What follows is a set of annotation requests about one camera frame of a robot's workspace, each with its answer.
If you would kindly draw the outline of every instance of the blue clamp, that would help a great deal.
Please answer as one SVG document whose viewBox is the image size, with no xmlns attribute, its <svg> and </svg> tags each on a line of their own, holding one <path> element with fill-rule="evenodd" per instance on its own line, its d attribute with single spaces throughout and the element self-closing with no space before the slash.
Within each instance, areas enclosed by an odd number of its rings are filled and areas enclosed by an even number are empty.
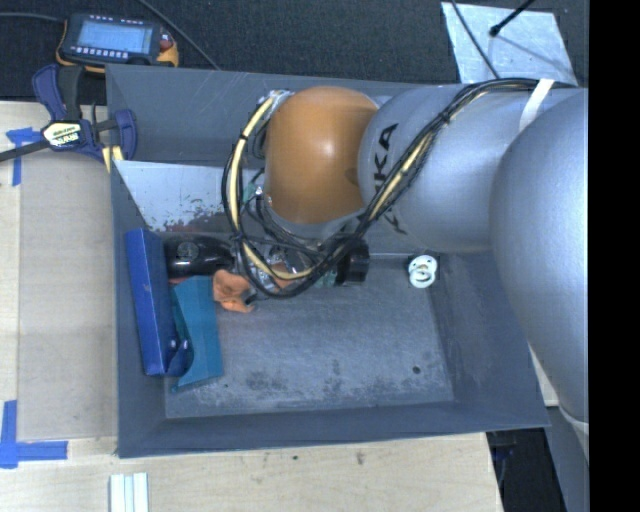
<svg viewBox="0 0 640 512">
<path fill-rule="evenodd" d="M 75 151 L 99 162 L 104 162 L 102 154 L 104 145 L 97 140 L 97 133 L 100 130 L 96 130 L 96 126 L 92 126 L 89 121 L 82 119 L 82 111 L 77 104 L 78 81 L 83 74 L 84 68 L 82 66 L 60 68 L 58 64 L 49 64 L 38 70 L 31 82 L 36 98 L 49 112 L 52 123 L 72 121 L 82 128 L 84 140 L 80 143 L 51 145 L 51 149 L 54 151 Z M 119 129 L 122 154 L 126 159 L 132 158 L 138 143 L 133 112 L 130 110 L 117 111 L 115 122 L 107 123 L 104 126 Z"/>
<path fill-rule="evenodd" d="M 18 463 L 31 460 L 65 460 L 68 441 L 19 443 L 16 441 L 16 400 L 4 403 L 0 435 L 0 468 L 15 469 Z"/>
<path fill-rule="evenodd" d="M 84 74 L 82 66 L 60 68 L 50 64 L 33 76 L 33 91 L 51 116 L 51 122 L 41 130 L 42 138 L 0 153 L 0 162 L 17 159 L 34 151 L 49 148 L 53 151 L 74 151 L 104 163 L 104 144 L 100 132 L 118 129 L 123 158 L 133 158 L 138 145 L 135 117 L 128 109 L 119 110 L 114 119 L 90 123 L 82 119 L 78 106 L 78 83 Z"/>
</svg>

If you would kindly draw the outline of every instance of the yellow cable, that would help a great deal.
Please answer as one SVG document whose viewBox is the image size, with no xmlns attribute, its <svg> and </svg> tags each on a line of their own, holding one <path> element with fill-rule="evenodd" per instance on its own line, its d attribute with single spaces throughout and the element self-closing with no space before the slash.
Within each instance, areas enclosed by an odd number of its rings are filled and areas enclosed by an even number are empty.
<svg viewBox="0 0 640 512">
<path fill-rule="evenodd" d="M 240 158 L 242 156 L 242 152 L 244 151 L 244 148 L 246 146 L 247 143 L 247 139 L 249 138 L 249 135 L 251 135 L 251 133 L 253 132 L 255 126 L 258 124 L 259 120 L 262 118 L 262 116 L 264 115 L 264 113 L 271 108 L 271 105 L 273 104 L 273 102 L 275 101 L 275 98 L 272 96 L 270 98 L 268 98 L 267 100 L 265 100 L 265 102 L 258 108 L 258 110 L 256 110 L 256 112 L 254 113 L 254 115 L 251 117 L 251 119 L 249 120 L 249 122 L 247 123 L 247 125 L 245 126 L 244 130 L 242 130 L 242 136 L 241 138 L 238 140 L 238 143 L 236 144 L 236 147 L 234 148 L 234 152 L 233 152 L 233 156 L 231 159 L 231 165 L 230 165 L 230 170 L 229 170 L 229 192 L 228 192 L 228 197 L 229 197 L 229 210 L 230 210 L 230 215 L 231 215 L 231 221 L 233 222 L 233 225 L 236 229 L 239 229 L 240 227 L 240 222 L 239 222 L 239 214 L 238 214 L 238 203 L 237 203 L 237 197 L 238 197 L 238 173 L 241 172 L 240 171 Z M 275 269 L 271 269 L 269 268 L 269 266 L 265 265 L 262 260 L 255 254 L 254 250 L 251 248 L 251 246 L 249 246 L 249 244 L 247 244 L 246 242 L 242 243 L 244 250 L 247 254 L 247 257 L 251 260 L 251 262 L 260 270 L 262 270 L 263 272 L 265 272 L 266 274 L 270 275 L 271 277 L 277 277 L 279 279 L 284 279 L 284 280 L 294 280 L 294 279 L 300 279 L 302 277 L 307 277 L 308 275 L 310 275 L 315 267 L 311 267 L 309 269 L 303 270 L 302 272 L 299 272 L 297 274 L 293 274 L 291 272 L 280 272 L 278 270 Z"/>
</svg>

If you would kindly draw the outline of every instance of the wooden table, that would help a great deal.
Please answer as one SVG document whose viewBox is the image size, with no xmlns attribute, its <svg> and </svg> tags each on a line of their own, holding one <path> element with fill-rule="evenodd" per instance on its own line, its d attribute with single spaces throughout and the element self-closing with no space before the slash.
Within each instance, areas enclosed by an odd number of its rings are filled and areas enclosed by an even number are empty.
<svg viewBox="0 0 640 512">
<path fill-rule="evenodd" d="M 0 102 L 0 149 L 11 147 L 8 129 L 42 126 L 46 112 L 25 118 L 38 108 Z M 10 162 L 0 164 L 1 401 L 20 396 L 20 186 L 11 185 L 11 170 Z M 111 436 L 72 439 L 66 461 L 0 469 L 0 511 L 106 511 L 110 475 L 139 472 L 148 474 L 152 512 L 503 510 L 481 433 L 129 460 L 116 448 Z"/>
</svg>

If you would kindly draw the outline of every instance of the blue tape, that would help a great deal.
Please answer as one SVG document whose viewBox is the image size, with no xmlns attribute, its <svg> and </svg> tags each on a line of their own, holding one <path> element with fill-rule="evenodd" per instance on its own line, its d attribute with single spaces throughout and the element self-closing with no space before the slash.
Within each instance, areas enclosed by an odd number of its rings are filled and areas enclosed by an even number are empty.
<svg viewBox="0 0 640 512">
<path fill-rule="evenodd" d="M 0 468 L 15 469 L 31 460 L 66 460 L 68 441 L 18 443 L 16 441 L 17 400 L 4 403 L 0 434 Z"/>
<path fill-rule="evenodd" d="M 7 132 L 7 137 L 13 143 L 16 148 L 22 146 L 25 142 L 39 142 L 42 140 L 42 134 L 40 132 L 35 131 L 32 128 L 20 128 L 18 130 L 9 130 Z M 14 159 L 13 161 L 13 178 L 11 180 L 11 185 L 14 187 L 20 185 L 22 182 L 22 159 L 20 157 Z"/>
</svg>

